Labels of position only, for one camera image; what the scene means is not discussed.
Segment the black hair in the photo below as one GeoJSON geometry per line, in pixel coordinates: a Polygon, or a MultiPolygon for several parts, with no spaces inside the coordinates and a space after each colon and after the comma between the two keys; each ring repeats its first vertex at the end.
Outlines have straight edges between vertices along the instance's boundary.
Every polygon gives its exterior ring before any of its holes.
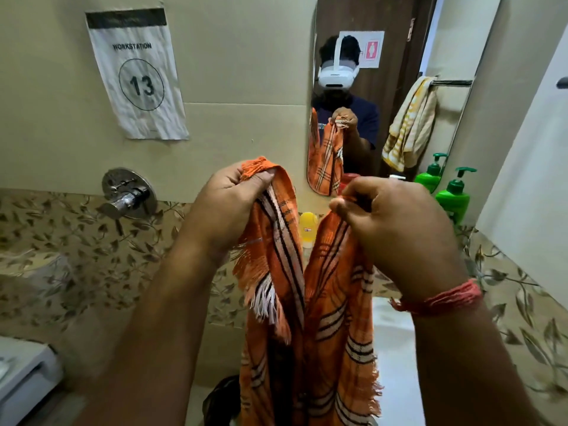
{"type": "MultiPolygon", "coordinates": [[[[326,61],[331,61],[335,55],[335,45],[337,43],[338,35],[332,35],[320,48],[320,58],[322,59],[322,64],[326,61]]],[[[353,61],[356,66],[359,65],[359,54],[361,49],[359,47],[359,42],[353,36],[346,35],[341,41],[341,51],[339,52],[339,59],[348,59],[353,61]]]]}

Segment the white sink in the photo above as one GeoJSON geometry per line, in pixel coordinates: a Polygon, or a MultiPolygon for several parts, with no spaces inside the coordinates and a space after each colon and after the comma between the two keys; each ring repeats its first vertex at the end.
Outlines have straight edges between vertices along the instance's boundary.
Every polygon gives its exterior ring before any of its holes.
{"type": "Polygon", "coordinates": [[[373,298],[373,327],[379,382],[384,387],[378,424],[425,425],[412,317],[395,311],[388,299],[373,298]]]}

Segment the yellow bottle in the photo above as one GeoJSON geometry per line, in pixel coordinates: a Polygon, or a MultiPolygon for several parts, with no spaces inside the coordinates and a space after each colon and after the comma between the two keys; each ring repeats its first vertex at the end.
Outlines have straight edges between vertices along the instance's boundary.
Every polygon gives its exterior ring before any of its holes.
{"type": "Polygon", "coordinates": [[[317,216],[311,212],[304,212],[300,215],[300,238],[302,247],[310,249],[314,246],[317,234],[317,216]]]}

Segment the black header on paper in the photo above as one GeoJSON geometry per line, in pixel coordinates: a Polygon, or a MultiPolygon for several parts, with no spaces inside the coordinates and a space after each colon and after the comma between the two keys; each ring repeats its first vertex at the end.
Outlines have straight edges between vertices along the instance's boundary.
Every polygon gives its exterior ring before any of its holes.
{"type": "Polygon", "coordinates": [[[167,24],[166,13],[162,8],[116,10],[85,14],[87,15],[87,25],[91,29],[156,27],[167,24]]]}

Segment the brown door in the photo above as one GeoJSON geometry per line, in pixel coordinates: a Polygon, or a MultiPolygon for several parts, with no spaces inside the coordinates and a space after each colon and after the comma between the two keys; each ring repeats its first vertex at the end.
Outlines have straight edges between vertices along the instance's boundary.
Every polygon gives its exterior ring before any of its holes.
{"type": "MultiPolygon", "coordinates": [[[[402,72],[403,65],[408,60],[408,51],[405,49],[418,1],[319,0],[317,2],[316,48],[320,48],[330,36],[338,35],[340,31],[385,31],[379,68],[361,69],[351,88],[354,95],[371,101],[379,109],[377,150],[381,150],[385,144],[388,126],[396,111],[393,105],[397,88],[404,87],[403,84],[399,85],[399,76],[405,75],[405,72],[402,72]]],[[[413,35],[413,40],[415,38],[424,40],[427,27],[421,28],[422,35],[413,35]]],[[[316,51],[316,66],[319,65],[319,54],[316,51]]]]}

